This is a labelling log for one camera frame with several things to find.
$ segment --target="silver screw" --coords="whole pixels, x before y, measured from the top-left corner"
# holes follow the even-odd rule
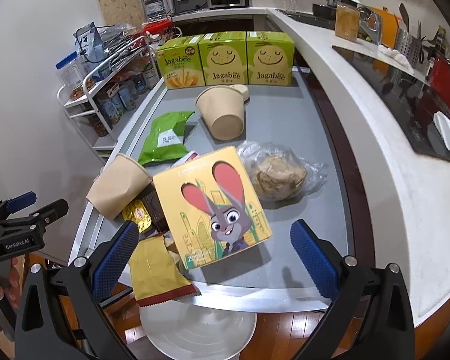
[[[398,266],[398,264],[395,264],[394,262],[389,265],[389,268],[394,274],[400,272],[400,267]]]
[[[31,273],[36,274],[41,268],[42,266],[40,264],[34,264],[31,266],[30,271]]]
[[[77,268],[83,267],[87,263],[87,259],[85,257],[77,257],[73,261],[73,265]]]
[[[345,264],[347,264],[348,266],[356,266],[357,262],[358,261],[353,256],[346,256],[345,257]]]

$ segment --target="white countertop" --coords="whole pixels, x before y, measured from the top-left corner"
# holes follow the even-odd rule
[[[377,55],[375,45],[348,42],[272,8],[202,10],[173,20],[264,14],[295,41],[341,120],[367,194],[377,267],[400,265],[417,326],[450,297],[450,163],[416,154],[377,93],[332,49],[337,45],[402,68]],[[417,71],[414,76],[423,79]]]

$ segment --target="jagabee box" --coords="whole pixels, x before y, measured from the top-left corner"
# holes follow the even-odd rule
[[[198,42],[203,35],[170,39],[157,49],[158,67],[169,89],[203,86]]]
[[[199,42],[207,85],[247,84],[247,33],[213,32]]]
[[[272,235],[234,147],[163,171],[154,176],[154,184],[187,269],[228,257]]]
[[[290,85],[294,49],[284,32],[247,32],[248,83]]]

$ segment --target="water bottle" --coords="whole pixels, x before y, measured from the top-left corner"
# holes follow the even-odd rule
[[[158,21],[167,18],[167,11],[163,0],[143,0],[145,4],[145,16],[147,22]]]

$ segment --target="gold foil wrapper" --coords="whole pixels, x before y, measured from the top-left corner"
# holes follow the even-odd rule
[[[139,233],[144,232],[152,225],[152,218],[140,199],[133,200],[123,211],[124,220],[135,222]]]

